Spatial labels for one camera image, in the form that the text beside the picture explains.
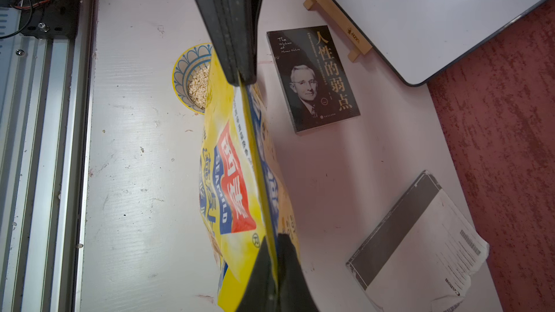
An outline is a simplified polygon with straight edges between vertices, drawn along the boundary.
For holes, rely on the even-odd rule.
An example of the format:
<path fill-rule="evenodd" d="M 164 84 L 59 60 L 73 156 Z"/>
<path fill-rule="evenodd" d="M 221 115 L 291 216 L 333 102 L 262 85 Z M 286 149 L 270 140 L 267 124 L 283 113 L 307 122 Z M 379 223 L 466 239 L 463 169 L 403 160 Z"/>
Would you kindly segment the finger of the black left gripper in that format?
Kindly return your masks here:
<path fill-rule="evenodd" d="M 262 0 L 220 0 L 215 51 L 230 85 L 257 82 L 257 34 Z"/>
<path fill-rule="evenodd" d="M 230 85 L 239 86 L 240 77 L 235 67 L 234 54 L 231 51 L 231 40 L 228 35 L 229 29 L 225 24 L 222 0 L 195 1 L 227 82 Z"/>

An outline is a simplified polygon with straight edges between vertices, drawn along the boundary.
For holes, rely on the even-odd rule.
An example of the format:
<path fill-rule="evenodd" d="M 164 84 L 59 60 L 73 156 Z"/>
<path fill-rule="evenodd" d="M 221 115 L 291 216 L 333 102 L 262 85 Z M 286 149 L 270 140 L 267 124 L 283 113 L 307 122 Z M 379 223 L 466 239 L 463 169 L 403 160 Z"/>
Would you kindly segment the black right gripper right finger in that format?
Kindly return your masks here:
<path fill-rule="evenodd" d="M 277 237 L 277 261 L 277 311 L 318 312 L 299 263 L 296 248 L 288 234 L 281 233 Z"/>

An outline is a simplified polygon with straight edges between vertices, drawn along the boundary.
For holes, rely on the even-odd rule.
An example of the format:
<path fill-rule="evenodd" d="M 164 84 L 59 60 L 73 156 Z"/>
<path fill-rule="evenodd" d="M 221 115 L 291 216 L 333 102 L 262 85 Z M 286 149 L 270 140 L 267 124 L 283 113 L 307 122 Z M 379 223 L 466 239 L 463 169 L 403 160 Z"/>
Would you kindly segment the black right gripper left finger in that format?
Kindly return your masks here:
<path fill-rule="evenodd" d="M 247 288 L 236 312 L 271 312 L 278 310 L 278 294 L 273 277 L 267 240 L 262 241 Z"/>

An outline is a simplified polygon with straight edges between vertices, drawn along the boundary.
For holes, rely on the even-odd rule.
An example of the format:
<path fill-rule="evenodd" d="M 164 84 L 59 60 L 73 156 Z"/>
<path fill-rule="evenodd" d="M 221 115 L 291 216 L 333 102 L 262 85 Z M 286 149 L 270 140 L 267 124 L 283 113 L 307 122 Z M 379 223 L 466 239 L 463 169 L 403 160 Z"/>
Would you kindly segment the yellow oats bag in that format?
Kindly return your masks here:
<path fill-rule="evenodd" d="M 199 209 L 220 271 L 217 302 L 236 311 L 262 241 L 267 240 L 278 301 L 278 235 L 299 258 L 291 198 L 283 182 L 257 85 L 230 85 L 211 59 L 202 150 Z"/>

